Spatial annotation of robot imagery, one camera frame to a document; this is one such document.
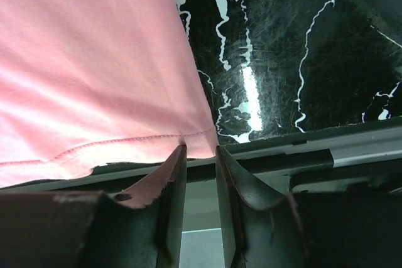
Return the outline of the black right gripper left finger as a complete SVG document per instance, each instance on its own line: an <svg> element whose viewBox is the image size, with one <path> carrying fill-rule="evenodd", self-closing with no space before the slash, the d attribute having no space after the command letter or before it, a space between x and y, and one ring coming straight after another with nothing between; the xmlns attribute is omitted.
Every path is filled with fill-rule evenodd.
<svg viewBox="0 0 402 268"><path fill-rule="evenodd" d="M178 267L187 148L116 196L1 195L2 267Z"/></svg>

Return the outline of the pink t shirt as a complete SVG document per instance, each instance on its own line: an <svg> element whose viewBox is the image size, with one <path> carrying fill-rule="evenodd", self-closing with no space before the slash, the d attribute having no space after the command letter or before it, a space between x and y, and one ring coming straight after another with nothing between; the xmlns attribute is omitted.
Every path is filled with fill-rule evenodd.
<svg viewBox="0 0 402 268"><path fill-rule="evenodd" d="M213 157L175 0L1 0L1 186Z"/></svg>

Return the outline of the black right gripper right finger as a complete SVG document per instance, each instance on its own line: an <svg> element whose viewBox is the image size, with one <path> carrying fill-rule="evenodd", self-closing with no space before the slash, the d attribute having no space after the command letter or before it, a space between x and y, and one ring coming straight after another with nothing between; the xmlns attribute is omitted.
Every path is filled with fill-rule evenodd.
<svg viewBox="0 0 402 268"><path fill-rule="evenodd" d="M226 267L400 267L401 196L282 194L216 149Z"/></svg>

